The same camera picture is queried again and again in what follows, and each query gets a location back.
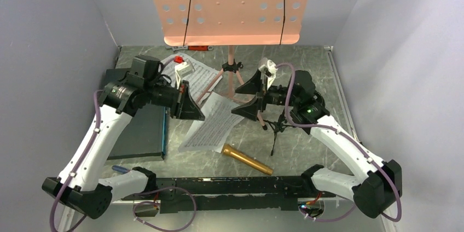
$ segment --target music stand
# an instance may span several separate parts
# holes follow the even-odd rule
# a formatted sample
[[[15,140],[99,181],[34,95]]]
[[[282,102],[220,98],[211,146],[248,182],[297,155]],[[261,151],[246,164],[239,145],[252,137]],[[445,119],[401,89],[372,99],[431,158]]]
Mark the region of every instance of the music stand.
[[[233,45],[292,44],[298,41],[308,0],[153,0],[170,46],[229,45],[228,62],[204,90],[201,99],[224,71],[229,72],[228,97],[234,98],[233,75],[243,84]],[[258,116],[261,126],[265,124]]]

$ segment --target music sheet paper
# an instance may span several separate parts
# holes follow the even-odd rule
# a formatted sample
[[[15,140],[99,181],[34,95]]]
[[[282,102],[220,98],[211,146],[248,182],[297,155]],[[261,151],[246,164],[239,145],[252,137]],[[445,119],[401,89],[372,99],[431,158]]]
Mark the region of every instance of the music sheet paper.
[[[214,150],[220,153],[232,128],[243,119],[230,112],[237,106],[239,105],[230,99],[215,92],[211,93],[201,108],[205,121],[192,123],[178,151]]]
[[[194,101],[201,95],[201,92],[209,85],[211,81],[213,81],[214,77],[219,73],[219,71],[216,71],[215,69],[206,66],[202,62],[197,61],[196,59],[190,57],[189,55],[185,53],[176,53],[172,54],[171,56],[165,58],[162,60],[163,63],[165,63],[167,60],[174,58],[175,56],[180,56],[186,60],[189,60],[194,69],[195,72],[192,74],[189,74],[183,78],[183,80],[187,80],[189,82],[189,91],[190,94],[193,98]],[[174,73],[174,66],[177,63],[171,62],[169,63],[163,71],[163,74],[168,75],[171,77],[172,83],[171,86],[175,86],[176,84],[176,75]],[[219,81],[222,79],[222,76],[219,77],[219,79],[213,84],[213,87],[210,88],[210,91],[216,87],[216,85],[219,83]],[[206,98],[208,97],[208,94],[206,94],[201,100],[200,103],[202,103]]]

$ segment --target marble table surface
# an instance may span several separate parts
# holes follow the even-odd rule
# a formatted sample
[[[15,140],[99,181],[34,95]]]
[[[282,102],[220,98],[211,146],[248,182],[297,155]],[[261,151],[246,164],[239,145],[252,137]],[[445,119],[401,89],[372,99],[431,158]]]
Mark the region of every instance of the marble table surface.
[[[188,51],[185,54],[206,65],[221,69],[221,65],[227,62],[228,47],[214,47],[212,51]],[[160,60],[172,54],[164,46],[140,46],[122,47],[117,63],[117,68],[131,66],[134,56],[143,54],[157,57]],[[235,60],[244,65],[240,73],[247,81],[253,76],[261,57],[267,57],[275,63],[290,62],[295,69],[309,71],[319,91],[326,101],[326,108],[331,112],[340,125],[348,130],[347,118],[341,104],[340,95],[335,82],[335,74],[332,71],[327,54],[323,47],[293,46],[293,45],[253,45],[236,46]],[[218,83],[215,92],[227,91],[227,74]],[[287,85],[290,78],[290,70],[281,68],[277,73],[274,85]],[[239,82],[234,78],[235,87]],[[282,112],[283,106],[268,105],[262,114],[264,119],[276,121]],[[111,165],[121,165],[127,168],[135,166],[145,167],[156,173],[157,177],[250,177],[265,176],[265,174],[250,168],[249,166],[213,151],[184,152],[179,153],[177,148],[182,143],[192,121],[176,120],[169,118],[167,152],[164,161],[134,162],[134,159],[110,160],[105,164],[102,178],[116,175],[111,170]],[[259,122],[242,120],[233,129],[227,138],[227,143],[233,143],[234,147],[243,153],[255,157],[274,169],[273,176],[301,175],[314,164],[321,164],[330,170],[348,173],[350,170],[319,140],[307,135],[303,130],[287,128],[277,135],[274,155],[270,156],[274,135],[269,128],[264,131]]]

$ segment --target white wall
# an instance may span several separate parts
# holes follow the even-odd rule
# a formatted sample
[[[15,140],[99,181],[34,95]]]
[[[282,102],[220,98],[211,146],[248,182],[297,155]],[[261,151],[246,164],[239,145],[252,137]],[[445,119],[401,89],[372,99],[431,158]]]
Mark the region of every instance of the white wall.
[[[118,45],[164,45],[153,0],[95,0]],[[309,0],[299,44],[333,45],[356,0]]]
[[[93,0],[0,0],[0,231],[50,231],[42,182],[79,146],[116,53]]]
[[[464,229],[464,0],[358,0],[335,63],[359,137],[403,168],[400,231]]]

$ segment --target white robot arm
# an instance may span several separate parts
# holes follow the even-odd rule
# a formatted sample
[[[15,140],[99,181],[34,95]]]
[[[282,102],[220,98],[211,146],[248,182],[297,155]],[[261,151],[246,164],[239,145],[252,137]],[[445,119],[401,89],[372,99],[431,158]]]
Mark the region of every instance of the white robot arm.
[[[93,219],[101,216],[112,201],[156,190],[156,174],[141,167],[111,178],[99,176],[119,135],[144,105],[168,107],[171,117],[177,119],[205,119],[189,94],[188,82],[182,80],[182,75],[193,71],[191,63],[176,62],[182,69],[175,69],[178,87],[173,88],[161,77],[164,65],[158,59],[136,56],[122,80],[105,86],[98,99],[99,114],[75,155],[58,178],[45,179],[42,189]]]
[[[234,108],[232,113],[256,121],[258,111],[263,112],[267,104],[287,105],[286,111],[290,109],[289,106],[293,107],[291,112],[286,113],[288,122],[321,141],[353,173],[352,176],[344,175],[322,165],[315,165],[301,175],[304,188],[312,192],[327,191],[347,198],[372,218],[383,213],[401,195],[400,165],[394,160],[385,162],[341,128],[325,109],[323,97],[316,91],[309,72],[295,71],[287,87],[270,86],[268,82],[275,78],[278,66],[267,59],[260,62],[255,75],[235,91],[254,94],[254,99]],[[265,74],[264,80],[260,79],[262,73]]]

